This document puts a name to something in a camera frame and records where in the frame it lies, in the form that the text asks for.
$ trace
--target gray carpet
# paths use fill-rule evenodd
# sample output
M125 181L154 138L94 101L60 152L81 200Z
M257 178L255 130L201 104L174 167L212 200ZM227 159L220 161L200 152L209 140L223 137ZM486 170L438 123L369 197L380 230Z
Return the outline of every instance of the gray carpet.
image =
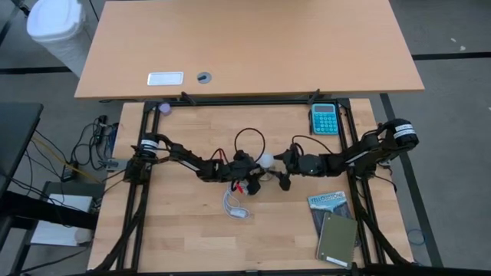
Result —
M102 0L93 0L102 9ZM486 0L397 0L390 2L412 54L491 51L491 2ZM0 2L0 24L12 4ZM97 26L91 10L89 30ZM19 13L0 47L0 67L59 66L60 63L25 33L25 18ZM414 171L430 217L443 263L448 267L491 269L491 244L486 242L491 221L491 186L486 171L491 167L491 60L418 61L417 69L426 87L423 94L390 96L396 114L413 122L421 144L410 153ZM77 78L72 73L0 76L0 100L40 102L44 112L39 130L67 154L81 128L95 117L106 114L110 122L119 119L122 104L101 104L75 100ZM385 121L378 95L370 96L375 116ZM42 161L35 149L29 153ZM56 179L34 164L35 186ZM29 166L23 160L15 176L29 179ZM394 164L397 197L407 229L419 228L399 162ZM0 274L9 270L17 251L21 231L13 231L0 253ZM417 235L411 240L418 240ZM413 246L422 265L429 265L425 247ZM78 248L36 247L25 267L64 257ZM88 252L69 261L39 269L33 275L59 275L83 272Z

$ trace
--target green notebook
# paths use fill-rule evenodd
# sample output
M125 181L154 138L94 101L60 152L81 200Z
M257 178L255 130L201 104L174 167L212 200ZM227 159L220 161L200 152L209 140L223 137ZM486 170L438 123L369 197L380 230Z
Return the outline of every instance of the green notebook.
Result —
M350 269L356 232L355 220L326 212L317 247L317 259Z

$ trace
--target teal calculator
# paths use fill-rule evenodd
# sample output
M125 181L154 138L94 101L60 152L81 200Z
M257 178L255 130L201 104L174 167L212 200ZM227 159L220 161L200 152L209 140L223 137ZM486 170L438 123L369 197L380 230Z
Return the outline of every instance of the teal calculator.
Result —
M336 106L330 103L312 105L312 132L318 135L338 135Z

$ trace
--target white bin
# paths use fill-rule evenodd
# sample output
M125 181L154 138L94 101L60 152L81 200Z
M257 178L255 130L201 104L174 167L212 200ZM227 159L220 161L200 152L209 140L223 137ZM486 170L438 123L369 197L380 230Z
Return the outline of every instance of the white bin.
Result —
M85 11L78 0L39 0L28 17L28 33L78 77L91 47Z

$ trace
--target wooden tabletop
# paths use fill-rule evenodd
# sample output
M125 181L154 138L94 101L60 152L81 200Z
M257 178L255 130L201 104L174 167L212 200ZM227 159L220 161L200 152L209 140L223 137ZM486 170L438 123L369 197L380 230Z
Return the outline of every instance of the wooden tabletop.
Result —
M351 105L359 135L375 128L369 100L351 100ZM137 143L142 109L142 103L124 105L115 158L133 155L130 145ZM306 105L175 107L170 116L160 119L159 133L182 143L198 156L209 158L216 148L222 147L231 159L235 135L244 127L255 127L265 136L267 153L282 153L293 135L308 135L307 113ZM316 138L335 153L341 150L338 136ZM300 143L306 153L325 152L322 146L310 140L295 142ZM257 133L246 131L238 139L238 148L252 156L257 156L261 147ZM276 166L284 168L281 163ZM377 174L390 178L383 169ZM120 176L116 176L107 181L107 186L119 180ZM257 195L238 195L241 205L252 213L252 217L245 220L231 219L222 210L227 185L202 182L194 172L178 163L154 166L139 271L339 268L315 259L318 238L307 197L336 191L350 195L344 173L334 178L293 176L289 192L280 189L277 179L262 182ZM381 231L402 256L411 259L392 185L372 179L370 187ZM119 237L128 188L129 184L122 182L104 196L89 268L104 259ZM375 259L371 236L369 241ZM127 265L132 250L128 252ZM360 249L354 252L355 261L362 264Z
M181 85L148 86L152 72ZM211 74L208 84L197 75ZM78 98L423 90L385 0L106 2Z

